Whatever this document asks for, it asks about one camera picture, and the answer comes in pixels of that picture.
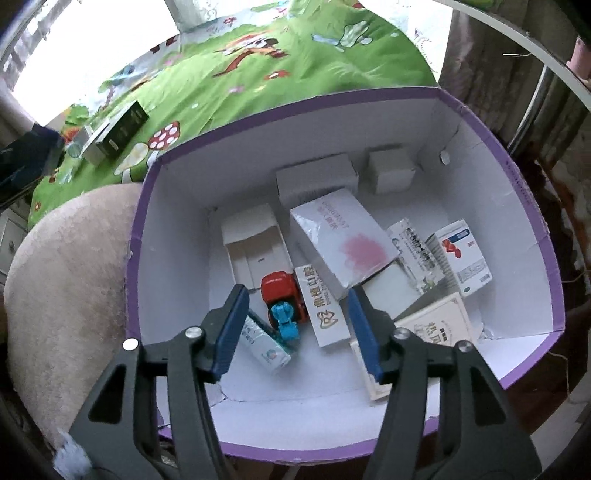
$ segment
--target green bedspread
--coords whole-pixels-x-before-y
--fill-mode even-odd
[[[169,38],[127,65],[68,109],[62,134],[96,128],[134,100],[148,122],[116,160],[95,167],[66,155],[37,186],[29,227],[84,192],[143,181],[168,149],[253,113],[344,90],[435,85],[414,44],[354,1],[253,8]]]

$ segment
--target white drawer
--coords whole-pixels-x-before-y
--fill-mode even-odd
[[[27,232],[10,218],[7,219],[0,241],[0,273],[8,275],[14,254],[20,247]]]

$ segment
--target small white box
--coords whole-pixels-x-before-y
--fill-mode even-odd
[[[369,179],[372,191],[377,195],[407,190],[415,171],[416,165],[403,148],[369,154]]]
[[[392,243],[400,250],[398,261],[416,283],[419,293],[426,293],[445,278],[441,266],[405,218],[387,230]]]
[[[441,296],[435,288],[426,293],[417,290],[414,279],[408,276],[399,260],[363,283],[363,290],[371,305],[386,312],[392,320],[414,313]]]
[[[99,166],[106,158],[105,153],[99,148],[99,146],[96,144],[96,141],[108,126],[109,119],[105,120],[99,128],[92,132],[88,140],[86,140],[86,143],[82,147],[82,151],[80,153],[81,157],[93,164],[95,167]]]
[[[357,172],[346,154],[287,167],[275,177],[279,201],[287,210],[341,188],[355,194],[359,184]]]
[[[369,393],[369,398],[371,400],[379,400],[380,398],[384,398],[390,395],[390,391],[392,390],[392,384],[380,385],[375,381],[373,375],[370,375],[368,373],[357,340],[351,340],[350,345],[351,349],[353,350],[353,354],[357,359],[357,363],[361,368],[361,373],[363,375],[363,383],[365,383],[365,388]]]
[[[396,322],[428,343],[454,346],[460,340],[476,343],[472,324],[457,292]]]
[[[486,260],[464,220],[435,232],[427,240],[427,246],[443,268],[449,291],[458,291],[465,298],[492,280]]]
[[[292,209],[291,233],[337,300],[398,256],[386,232],[345,189]]]
[[[339,302],[333,297],[312,265],[295,268],[301,295],[318,345],[327,346],[351,337]]]
[[[222,239],[235,283],[248,290],[261,288],[269,273],[294,271],[285,240],[268,205],[236,213],[222,221]]]
[[[270,373],[276,373],[291,360],[290,353],[249,315],[246,316],[239,343],[243,344]]]

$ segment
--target red logo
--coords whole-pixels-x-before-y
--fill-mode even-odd
[[[447,238],[441,243],[445,247],[445,251],[449,254],[455,254],[456,258],[462,257],[462,251],[451,243]]]

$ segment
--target beige cushion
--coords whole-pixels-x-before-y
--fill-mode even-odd
[[[110,185],[50,212],[8,274],[12,382],[54,446],[124,340],[125,263],[140,190]]]

